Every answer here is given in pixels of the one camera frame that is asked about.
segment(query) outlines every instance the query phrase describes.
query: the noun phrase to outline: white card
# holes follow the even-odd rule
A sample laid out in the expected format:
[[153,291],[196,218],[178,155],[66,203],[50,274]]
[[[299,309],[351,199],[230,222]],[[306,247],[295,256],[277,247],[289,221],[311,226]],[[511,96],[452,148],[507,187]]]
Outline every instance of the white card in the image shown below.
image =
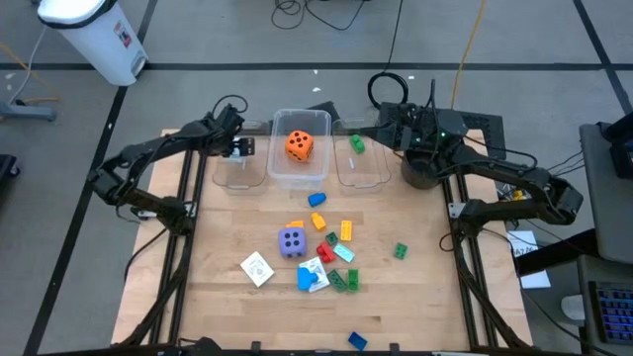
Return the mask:
[[257,251],[248,256],[240,266],[257,287],[263,285],[275,273]]
[[[534,238],[534,233],[532,231],[509,231],[507,233],[507,238],[510,240],[512,244],[512,249],[514,250],[514,257],[518,257],[522,254],[529,253],[531,251],[537,250],[538,246],[531,245],[525,243],[518,238],[525,240],[526,242],[536,244],[536,238]],[[521,277],[521,285],[524,289],[534,289],[534,288],[550,288],[552,285],[550,284],[550,279],[547,277],[546,271],[532,273],[527,276]]]
[[323,264],[320,263],[320,258],[315,257],[311,260],[308,260],[304,263],[300,263],[299,267],[306,267],[312,273],[316,273],[318,275],[318,280],[314,282],[308,292],[316,292],[321,288],[325,288],[329,286],[329,280],[327,279],[327,275],[325,274],[325,269],[323,268]]

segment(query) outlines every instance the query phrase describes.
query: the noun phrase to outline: wooden table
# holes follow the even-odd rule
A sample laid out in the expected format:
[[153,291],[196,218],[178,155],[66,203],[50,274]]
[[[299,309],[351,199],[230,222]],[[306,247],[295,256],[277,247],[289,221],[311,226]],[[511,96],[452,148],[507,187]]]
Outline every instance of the wooden table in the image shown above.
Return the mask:
[[[483,140],[481,132],[471,136]],[[176,195],[183,156],[154,165],[151,193]],[[259,340],[264,349],[350,350],[347,337],[357,331],[369,341],[369,350],[387,350],[390,342],[398,342],[403,350],[467,350],[455,261],[452,253],[438,247],[439,238],[449,230],[441,187],[413,189],[400,176],[400,161],[391,153],[386,156],[392,179],[379,193],[353,196],[341,194],[331,160],[324,187],[327,201],[316,209],[327,221],[324,232],[311,224],[314,210],[308,207],[306,193],[281,189],[267,178],[262,195],[227,194],[213,181],[217,160],[209,159],[180,336],[208,336],[222,348],[247,349]],[[195,173],[191,177],[189,192]],[[467,184],[471,198],[497,199],[493,181],[468,176]],[[296,268],[303,260],[282,258],[277,243],[278,230],[295,220],[307,223],[308,258],[316,256],[328,231],[340,233],[340,221],[353,221],[353,240],[347,245],[355,259],[351,264],[337,259],[325,269],[335,268],[343,278],[348,268],[359,269],[359,293],[339,294],[331,287],[312,294],[297,290]],[[161,228],[159,222],[144,222],[136,248]],[[505,234],[500,222],[487,228]],[[405,260],[393,257],[397,242],[408,246]],[[450,247],[449,238],[444,242]],[[479,243],[491,301],[519,337],[531,343],[507,242],[482,232]],[[130,270],[113,342],[128,336],[153,303],[165,246],[163,238]],[[275,271],[259,289],[239,266],[253,251],[259,251]],[[485,343],[474,298],[473,305],[480,343]],[[171,306],[166,308],[161,340],[166,339],[170,317]]]

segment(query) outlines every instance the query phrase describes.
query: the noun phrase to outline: keyboard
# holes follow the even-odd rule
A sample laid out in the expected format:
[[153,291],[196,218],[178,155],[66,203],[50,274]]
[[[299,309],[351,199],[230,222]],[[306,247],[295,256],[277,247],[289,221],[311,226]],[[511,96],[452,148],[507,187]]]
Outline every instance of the keyboard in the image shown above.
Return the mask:
[[602,342],[633,345],[633,285],[589,282],[589,293]]

